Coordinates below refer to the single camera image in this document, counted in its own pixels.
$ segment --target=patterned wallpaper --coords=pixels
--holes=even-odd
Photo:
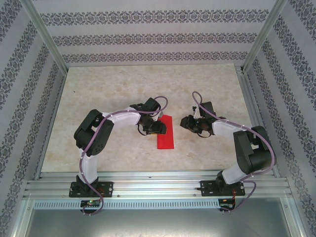
[[[64,77],[18,0],[0,0],[0,237],[33,179]]]
[[[68,66],[241,66],[275,0],[34,0]]]
[[[247,72],[308,236],[316,236],[316,7],[289,0]]]

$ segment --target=red block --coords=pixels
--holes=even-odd
[[[157,148],[158,149],[174,149],[172,117],[168,115],[163,115],[158,120],[166,124],[167,132],[165,135],[162,135],[162,134],[157,135]]]

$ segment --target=floor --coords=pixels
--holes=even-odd
[[[136,126],[114,131],[98,160],[98,171],[219,170],[236,161],[225,138],[200,138],[179,126],[192,114],[192,91],[211,101],[217,115],[251,125],[233,64],[70,68],[49,140],[42,172],[77,172],[73,134],[92,109],[114,112],[164,95],[164,114],[173,117],[174,150],[158,150],[157,137]]]

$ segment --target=metal base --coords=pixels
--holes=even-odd
[[[110,199],[203,199],[201,180],[215,180],[218,171],[154,171],[154,172],[99,172],[99,182],[113,182]],[[77,173],[42,173],[39,180],[27,182],[23,199],[59,200],[68,197],[69,185],[76,180]],[[292,197],[286,178],[275,178],[272,171],[265,175],[250,178],[257,183],[251,198]],[[252,184],[244,183],[245,194],[253,189]],[[212,198],[232,198],[213,196]]]
[[[113,193],[113,182],[97,182],[95,189],[100,192],[104,198],[111,198]],[[69,190],[70,198],[97,198],[95,192],[82,192],[78,182],[72,182]]]

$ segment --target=ventilated metal strip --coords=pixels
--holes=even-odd
[[[36,200],[34,210],[80,209],[81,200]],[[203,200],[104,200],[103,209],[202,209],[219,208],[218,199]]]

